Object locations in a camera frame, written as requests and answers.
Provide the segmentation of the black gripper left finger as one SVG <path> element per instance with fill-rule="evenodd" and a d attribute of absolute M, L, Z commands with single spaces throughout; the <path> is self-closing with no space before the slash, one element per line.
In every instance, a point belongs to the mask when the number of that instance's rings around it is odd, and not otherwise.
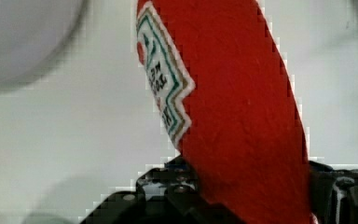
<path fill-rule="evenodd" d="M 108 196 L 80 224 L 246 224 L 224 205 L 200 196 L 194 169 L 178 156 L 152 168 L 134 191 Z"/>

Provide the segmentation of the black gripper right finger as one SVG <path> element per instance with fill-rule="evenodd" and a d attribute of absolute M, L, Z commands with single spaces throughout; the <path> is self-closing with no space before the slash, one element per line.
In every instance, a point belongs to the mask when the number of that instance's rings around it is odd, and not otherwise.
<path fill-rule="evenodd" d="M 358 169 L 311 161 L 310 208 L 318 224 L 358 224 Z"/>

